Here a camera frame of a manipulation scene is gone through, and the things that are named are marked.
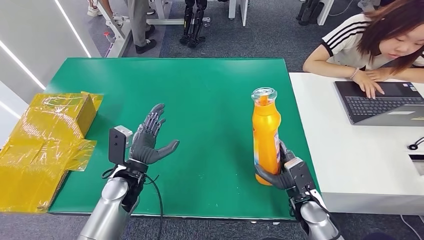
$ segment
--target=floor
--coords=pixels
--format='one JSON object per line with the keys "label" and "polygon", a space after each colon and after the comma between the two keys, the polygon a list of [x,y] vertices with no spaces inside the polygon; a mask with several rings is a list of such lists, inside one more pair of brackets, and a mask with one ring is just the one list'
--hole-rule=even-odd
{"label": "floor", "polygon": [[[104,55],[109,42],[103,36],[107,31],[102,17],[86,15],[86,0],[73,0],[81,10],[81,19]],[[110,0],[112,9],[127,15],[123,0]],[[345,9],[348,0],[336,0],[331,13]],[[205,17],[211,25],[202,30],[206,42],[197,49],[179,44],[182,26],[157,26],[152,38],[158,46],[143,55],[135,53],[130,42],[124,57],[163,58],[284,58],[290,72],[301,72],[308,54],[320,44],[320,38],[338,26],[349,16],[359,13],[356,4],[339,16],[329,17],[324,26],[300,26],[294,20],[301,3],[298,0],[251,0],[247,26],[242,27],[240,10],[236,19],[228,19],[228,3],[208,2]],[[167,3],[170,18],[182,18],[184,3],[174,0]],[[346,240],[360,240],[373,232],[383,232],[397,240],[416,240],[415,234],[398,215],[336,213],[342,234]],[[418,216],[406,216],[417,232],[424,237],[424,223]],[[0,214],[0,240],[74,240],[87,221],[86,216],[59,216],[50,214]],[[124,240],[151,240],[158,234],[159,220],[131,218],[123,235]],[[295,222],[250,223],[233,220],[166,219],[162,240],[261,240],[267,237],[284,240],[305,240],[306,235]]]}

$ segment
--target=black striped sleeve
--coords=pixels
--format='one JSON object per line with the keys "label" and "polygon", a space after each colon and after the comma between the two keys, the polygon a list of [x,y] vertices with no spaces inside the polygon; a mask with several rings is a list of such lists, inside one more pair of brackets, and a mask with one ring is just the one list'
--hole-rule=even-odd
{"label": "black striped sleeve", "polygon": [[362,37],[369,23],[369,19],[363,14],[352,16],[323,37],[322,45],[327,49],[330,56],[343,49],[353,48],[356,40]]}
{"label": "black striped sleeve", "polygon": [[415,60],[413,66],[416,68],[424,69],[424,52]]}

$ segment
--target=bottle label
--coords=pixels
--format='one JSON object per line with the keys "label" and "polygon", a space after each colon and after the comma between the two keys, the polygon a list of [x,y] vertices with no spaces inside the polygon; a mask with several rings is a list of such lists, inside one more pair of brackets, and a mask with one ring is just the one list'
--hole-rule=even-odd
{"label": "bottle label", "polygon": [[255,138],[253,138],[253,162],[255,165],[259,164],[259,146]]}
{"label": "bottle label", "polygon": [[275,151],[277,153],[277,163],[280,163],[280,138],[278,135],[278,130],[275,132],[274,142],[275,142]]}

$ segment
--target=laptop keyboard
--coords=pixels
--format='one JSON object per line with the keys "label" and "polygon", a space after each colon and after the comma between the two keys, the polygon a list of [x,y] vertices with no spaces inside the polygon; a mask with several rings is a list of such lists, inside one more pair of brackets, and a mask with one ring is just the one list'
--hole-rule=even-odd
{"label": "laptop keyboard", "polygon": [[424,105],[421,97],[367,97],[346,96],[347,107],[355,116],[375,116],[405,104]]}

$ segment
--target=plastic bottle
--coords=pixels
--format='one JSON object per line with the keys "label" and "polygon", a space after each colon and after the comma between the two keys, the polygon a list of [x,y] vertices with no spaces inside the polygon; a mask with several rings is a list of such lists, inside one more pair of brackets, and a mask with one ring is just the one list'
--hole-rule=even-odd
{"label": "plastic bottle", "polygon": [[[275,103],[277,91],[270,87],[261,87],[254,90],[251,97],[254,101],[252,116],[254,164],[259,164],[272,174],[278,174],[280,172],[278,128],[281,115]],[[255,176],[259,183],[271,185],[257,174]]]}

